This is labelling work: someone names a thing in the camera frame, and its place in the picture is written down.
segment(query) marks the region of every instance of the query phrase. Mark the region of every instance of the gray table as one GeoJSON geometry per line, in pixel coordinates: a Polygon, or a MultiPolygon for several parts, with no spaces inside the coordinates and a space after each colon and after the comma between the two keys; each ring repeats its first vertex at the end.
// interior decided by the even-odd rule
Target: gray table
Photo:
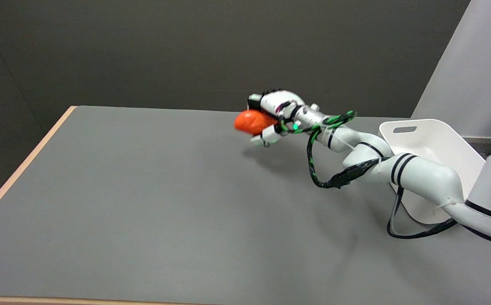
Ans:
{"type": "MultiPolygon", "coordinates": [[[[0,199],[0,296],[491,305],[491,243],[392,239],[388,185],[318,189],[306,136],[251,147],[235,116],[74,110],[0,199]]],[[[320,177],[341,170],[314,151],[320,177]]]]}

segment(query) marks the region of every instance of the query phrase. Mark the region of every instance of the table edge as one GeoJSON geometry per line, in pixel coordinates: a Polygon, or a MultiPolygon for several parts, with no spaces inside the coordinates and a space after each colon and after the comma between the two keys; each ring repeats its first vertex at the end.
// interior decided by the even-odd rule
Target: table edge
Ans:
{"type": "Polygon", "coordinates": [[[0,305],[180,305],[180,303],[66,299],[57,297],[0,297],[0,305]]]}
{"type": "Polygon", "coordinates": [[[57,120],[57,123],[48,131],[48,133],[42,138],[42,140],[36,145],[33,151],[23,160],[20,166],[15,170],[15,172],[6,180],[5,184],[0,188],[0,199],[6,194],[6,192],[10,189],[10,187],[15,183],[17,178],[25,171],[25,169],[31,164],[36,155],[44,148],[46,143],[51,139],[51,137],[55,134],[55,132],[63,125],[63,123],[67,120],[69,115],[77,108],[77,106],[70,106],[65,113],[57,120]]]}

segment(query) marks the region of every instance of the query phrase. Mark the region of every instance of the white plastic tray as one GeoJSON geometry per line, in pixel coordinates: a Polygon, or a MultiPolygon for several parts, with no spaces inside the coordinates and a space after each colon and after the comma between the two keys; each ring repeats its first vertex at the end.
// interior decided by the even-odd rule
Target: white plastic tray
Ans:
{"type": "MultiPolygon", "coordinates": [[[[453,128],[436,119],[385,122],[379,135],[389,143],[393,153],[411,153],[453,168],[462,182],[466,199],[479,176],[485,160],[453,128]]],[[[402,204],[414,220],[436,224],[449,219],[436,204],[405,191],[402,204]]]]}

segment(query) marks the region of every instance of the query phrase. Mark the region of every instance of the orange toy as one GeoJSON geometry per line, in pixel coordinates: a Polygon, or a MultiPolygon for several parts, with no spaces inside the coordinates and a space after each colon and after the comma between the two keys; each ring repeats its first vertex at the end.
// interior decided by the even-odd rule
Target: orange toy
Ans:
{"type": "Polygon", "coordinates": [[[250,135],[260,135],[262,130],[278,123],[277,120],[258,110],[242,111],[234,120],[234,128],[250,135]]]}

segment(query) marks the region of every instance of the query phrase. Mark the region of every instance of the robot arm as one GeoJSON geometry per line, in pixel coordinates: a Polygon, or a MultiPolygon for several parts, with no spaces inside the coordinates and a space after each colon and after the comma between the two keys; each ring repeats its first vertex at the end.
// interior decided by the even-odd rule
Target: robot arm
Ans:
{"type": "MultiPolygon", "coordinates": [[[[281,90],[250,95],[248,108],[292,124],[294,129],[307,129],[330,118],[320,112],[315,104],[307,106],[296,94],[281,90]]],[[[251,141],[269,146],[284,135],[274,124],[267,126],[261,135],[252,137],[251,141]]],[[[491,157],[470,197],[464,200],[460,177],[452,168],[412,154],[391,156],[389,145],[376,135],[359,133],[342,125],[335,129],[323,129],[317,141],[337,153],[352,149],[343,161],[345,169],[379,159],[379,163],[358,180],[399,185],[437,203],[458,223],[491,240],[491,157]]]]}

